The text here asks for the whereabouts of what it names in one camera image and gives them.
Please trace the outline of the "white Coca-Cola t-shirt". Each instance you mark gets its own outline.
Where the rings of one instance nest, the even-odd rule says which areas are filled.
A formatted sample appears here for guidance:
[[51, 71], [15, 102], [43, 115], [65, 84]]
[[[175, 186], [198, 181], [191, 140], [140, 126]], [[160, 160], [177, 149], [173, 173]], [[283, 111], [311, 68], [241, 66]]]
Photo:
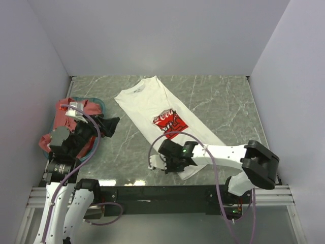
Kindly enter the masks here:
[[225, 145], [157, 76], [142, 79], [114, 99], [150, 144], [164, 135], [154, 150], [158, 150], [165, 139], [180, 145], [190, 140], [179, 132], [191, 134], [204, 144]]

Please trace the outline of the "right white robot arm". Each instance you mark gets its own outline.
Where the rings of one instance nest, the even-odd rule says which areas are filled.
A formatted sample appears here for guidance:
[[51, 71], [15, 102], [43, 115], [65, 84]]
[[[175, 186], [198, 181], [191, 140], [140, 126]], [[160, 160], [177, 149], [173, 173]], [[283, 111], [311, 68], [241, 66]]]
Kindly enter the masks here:
[[199, 144], [187, 141], [179, 145], [166, 139], [158, 154], [150, 156], [151, 167], [168, 173], [184, 173], [216, 164], [240, 171], [226, 180], [223, 198], [234, 203], [246, 192], [257, 187], [273, 190], [276, 186], [279, 157], [255, 140], [237, 146]]

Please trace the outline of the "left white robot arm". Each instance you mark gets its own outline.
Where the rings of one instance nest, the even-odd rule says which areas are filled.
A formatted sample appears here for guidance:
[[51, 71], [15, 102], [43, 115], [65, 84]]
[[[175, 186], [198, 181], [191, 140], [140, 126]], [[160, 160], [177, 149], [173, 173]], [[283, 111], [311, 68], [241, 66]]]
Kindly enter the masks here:
[[73, 243], [74, 232], [91, 204], [101, 200], [98, 180], [78, 180], [79, 170], [96, 153], [103, 137], [112, 137], [119, 117], [81, 116], [73, 129], [57, 126], [50, 132], [46, 195], [35, 243]]

